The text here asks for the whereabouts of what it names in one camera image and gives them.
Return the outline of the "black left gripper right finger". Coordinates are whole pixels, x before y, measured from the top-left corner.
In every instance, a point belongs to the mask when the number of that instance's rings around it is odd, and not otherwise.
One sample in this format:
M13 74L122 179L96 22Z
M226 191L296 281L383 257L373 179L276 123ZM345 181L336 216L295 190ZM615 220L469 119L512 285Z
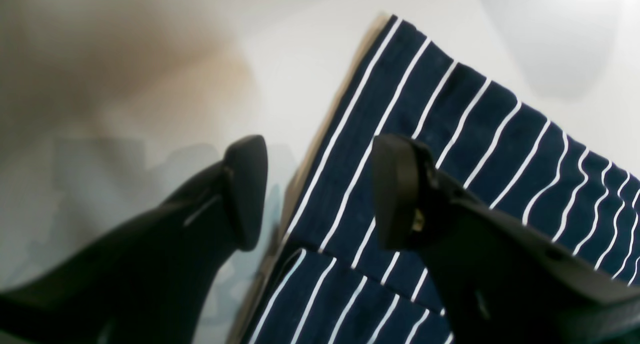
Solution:
M489 209L396 134L371 148L381 249L420 257L457 343L638 343L639 290Z

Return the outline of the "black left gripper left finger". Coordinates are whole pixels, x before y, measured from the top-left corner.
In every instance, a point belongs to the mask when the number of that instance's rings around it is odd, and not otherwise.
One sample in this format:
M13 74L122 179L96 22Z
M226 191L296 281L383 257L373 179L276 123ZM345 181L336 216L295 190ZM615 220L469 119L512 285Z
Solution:
M258 245L263 136L39 278L2 292L1 330L29 343L190 343L227 260Z

